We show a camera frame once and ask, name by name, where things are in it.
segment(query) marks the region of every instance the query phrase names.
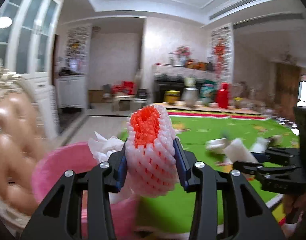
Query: wooden door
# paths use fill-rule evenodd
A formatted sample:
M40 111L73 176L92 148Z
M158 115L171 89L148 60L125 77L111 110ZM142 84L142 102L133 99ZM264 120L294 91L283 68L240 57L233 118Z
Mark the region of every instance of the wooden door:
M298 66L277 64L275 102L280 108L280 115L295 120L293 107L297 105L300 68Z
M52 66L51 66L51 73L52 73L51 74L51 78L52 78L51 84L55 87L56 87L55 78L56 78L56 58L57 58L56 51L57 51L57 46L58 46L58 37L59 37L58 35L55 35L55 38L54 38L53 59L52 59Z

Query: floor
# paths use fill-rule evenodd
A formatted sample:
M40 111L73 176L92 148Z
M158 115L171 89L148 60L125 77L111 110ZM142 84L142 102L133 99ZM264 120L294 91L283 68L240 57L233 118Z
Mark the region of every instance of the floor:
M113 112L112 103L92 104L92 109L86 110L70 127L64 130L53 142L54 148L73 144L81 141L88 141L95 138L94 131L105 138L118 135L126 127L126 118L131 111Z
M90 116L129 116L131 114L130 102L120 102L120 109L128 109L125 111L113 111L112 103L100 103L100 104L91 104L93 109L88 109L87 114Z
M82 108L66 107L59 109L58 120L60 134L65 131L70 124L82 114Z
M95 139L99 133L106 139L118 135L126 127L126 117L120 116L89 116L83 126L75 133L69 144Z

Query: metal screw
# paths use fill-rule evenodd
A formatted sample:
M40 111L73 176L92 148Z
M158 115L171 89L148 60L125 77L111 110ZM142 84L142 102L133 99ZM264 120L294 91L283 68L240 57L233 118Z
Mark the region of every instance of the metal screw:
M196 162L195 163L195 167L197 167L197 168L204 168L205 167L205 163L204 162Z
M71 177L71 176L73 176L73 174L74 174L74 171L72 171L72 170L68 170L68 171L66 171L66 172L64 173L64 175L65 175L66 177Z
M238 170L232 170L231 171L231 174L234 176L234 177L239 177L241 175L240 171Z
M108 162L102 162L101 164L100 164L100 167L102 168L102 169L106 169L106 168L108 168L110 166L110 164L108 163Z

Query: flower vase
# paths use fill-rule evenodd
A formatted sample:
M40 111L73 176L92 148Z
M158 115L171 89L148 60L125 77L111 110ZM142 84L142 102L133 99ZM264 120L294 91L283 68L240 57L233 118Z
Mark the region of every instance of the flower vase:
M186 56L181 55L181 56L180 56L180 62L181 62L181 65L182 65L182 66L185 66L185 63L186 63Z

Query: metal canister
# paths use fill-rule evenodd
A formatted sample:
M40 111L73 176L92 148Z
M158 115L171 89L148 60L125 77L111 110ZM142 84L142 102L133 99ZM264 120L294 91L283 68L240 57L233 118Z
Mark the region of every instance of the metal canister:
M174 103L179 100L180 100L180 91L177 90L165 91L164 101L168 102L168 104L174 105Z

